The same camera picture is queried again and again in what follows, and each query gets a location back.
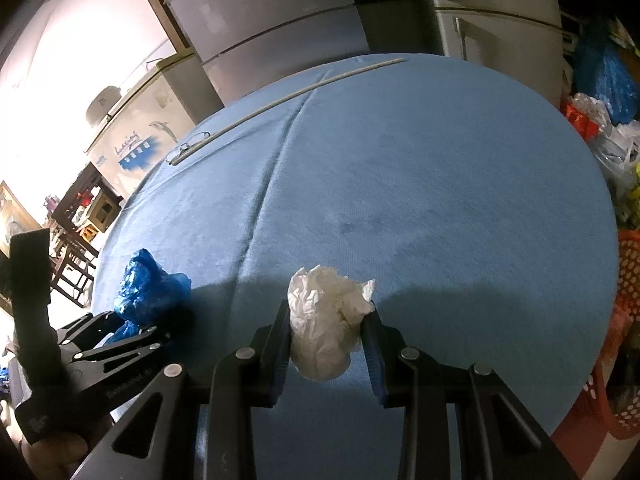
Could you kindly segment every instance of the plastic bag pile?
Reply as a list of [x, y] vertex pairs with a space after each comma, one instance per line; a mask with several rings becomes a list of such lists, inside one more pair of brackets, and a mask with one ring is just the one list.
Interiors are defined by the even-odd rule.
[[614, 126], [604, 102], [585, 94], [577, 93], [571, 104], [597, 124], [598, 135], [588, 146], [609, 187], [618, 221], [640, 227], [640, 122]]
[[359, 283], [331, 267], [296, 272], [289, 282], [291, 360], [315, 381], [335, 379], [360, 346], [360, 323], [372, 312], [375, 280]]
[[169, 274], [146, 249], [136, 251], [124, 271], [113, 305], [125, 323], [105, 344], [137, 335], [153, 325], [169, 310], [184, 304], [191, 296], [191, 280], [181, 272]]
[[613, 124], [628, 124], [638, 110], [638, 88], [615, 46], [604, 18], [580, 37], [574, 56], [575, 89], [602, 101]]

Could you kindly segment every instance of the white stick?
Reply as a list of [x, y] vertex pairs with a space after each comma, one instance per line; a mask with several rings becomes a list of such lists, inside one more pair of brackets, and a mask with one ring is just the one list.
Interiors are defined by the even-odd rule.
[[217, 139], [219, 136], [222, 136], [224, 134], [226, 134], [227, 132], [233, 130], [236, 126], [240, 126], [240, 124], [247, 122], [249, 119], [253, 119], [255, 116], [260, 115], [263, 112], [266, 112], [267, 110], [271, 110], [273, 107], [276, 107], [278, 105], [281, 105], [282, 103], [285, 103], [286, 101], [289, 101], [295, 97], [298, 97], [306, 92], [311, 92], [312, 90], [315, 90], [316, 88], [320, 88], [321, 86], [325, 86], [328, 85], [330, 83], [333, 83], [335, 81], [340, 81], [340, 79], [345, 79], [347, 77], [350, 77], [352, 75], [357, 75], [357, 74], [361, 74], [363, 72], [368, 72], [369, 70], [375, 70], [377, 68], [383, 67], [383, 66], [388, 66], [388, 65], [393, 65], [396, 63], [402, 63], [403, 61], [406, 61], [405, 59], [403, 59], [402, 57], [398, 57], [396, 59], [389, 59], [387, 61], [382, 61], [380, 63], [376, 63], [373, 65], [369, 65], [369, 66], [364, 66], [362, 68], [357, 68], [356, 70], [351, 70], [350, 72], [345, 72], [344, 74], [339, 74], [336, 75], [334, 77], [330, 77], [329, 79], [325, 79], [324, 81], [320, 81], [318, 83], [314, 83], [311, 86], [307, 86], [306, 88], [302, 88], [296, 92], [293, 92], [293, 94], [289, 94], [287, 96], [284, 96], [280, 99], [278, 99], [277, 101], [274, 101], [273, 103], [269, 103], [268, 105], [263, 106], [262, 108], [258, 108], [255, 112], [251, 112], [249, 115], [243, 117], [242, 119], [237, 120], [235, 123], [230, 124], [229, 126], [226, 126], [225, 128], [222, 128], [219, 132], [216, 132], [215, 134], [202, 139], [200, 142], [197, 142], [196, 144], [194, 144], [193, 146], [188, 147], [186, 150], [184, 150], [183, 152], [180, 152], [178, 155], [174, 156], [174, 158], [172, 158], [171, 160], [169, 160], [169, 164], [171, 164], [172, 166], [176, 166], [177, 164], [180, 164], [185, 158], [187, 158], [190, 155], [193, 155], [193, 153], [197, 152], [200, 148], [202, 148], [203, 146], [206, 146], [207, 144], [209, 144], [212, 140]]

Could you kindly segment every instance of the round table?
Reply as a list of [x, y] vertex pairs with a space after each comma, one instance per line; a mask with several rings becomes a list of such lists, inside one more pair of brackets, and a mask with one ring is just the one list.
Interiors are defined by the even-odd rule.
[[[430, 55], [305, 93], [171, 167], [158, 164], [99, 258], [94, 312], [147, 248], [193, 280], [196, 327], [176, 359], [207, 383], [270, 324], [300, 267], [376, 279], [383, 322], [438, 361], [490, 364], [551, 432], [594, 364], [618, 270], [596, 161], [540, 95]], [[398, 55], [306, 70], [196, 127], [214, 133], [297, 89]], [[254, 409], [258, 477], [397, 475], [402, 411], [373, 396], [362, 353], [328, 383], [290, 365]]]

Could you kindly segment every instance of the screw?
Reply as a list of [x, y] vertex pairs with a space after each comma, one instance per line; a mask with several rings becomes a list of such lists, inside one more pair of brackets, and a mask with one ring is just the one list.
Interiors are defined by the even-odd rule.
[[177, 377], [182, 373], [182, 367], [178, 363], [172, 363], [164, 367], [164, 374], [167, 377]]
[[255, 355], [255, 350], [250, 346], [243, 346], [236, 351], [238, 359], [251, 359]]
[[407, 359], [408, 361], [415, 361], [418, 357], [420, 357], [420, 351], [417, 348], [413, 348], [412, 346], [407, 346], [400, 351], [400, 356]]
[[476, 363], [476, 364], [474, 364], [474, 372], [476, 374], [478, 374], [478, 375], [487, 376], [491, 372], [493, 372], [493, 370], [491, 370], [491, 367], [489, 365], [485, 365], [485, 364], [482, 364], [482, 363]]

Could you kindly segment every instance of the blue plastic bag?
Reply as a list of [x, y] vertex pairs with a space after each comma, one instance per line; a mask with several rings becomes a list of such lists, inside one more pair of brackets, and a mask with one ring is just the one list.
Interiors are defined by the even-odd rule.
[[9, 370], [0, 368], [0, 397], [9, 395]]
[[603, 18], [580, 37], [574, 56], [574, 83], [578, 92], [603, 101], [613, 125], [629, 124], [638, 110], [638, 87], [609, 40]]
[[136, 335], [191, 296], [191, 280], [181, 272], [169, 274], [146, 249], [136, 251], [124, 271], [114, 311], [126, 322], [106, 342]]

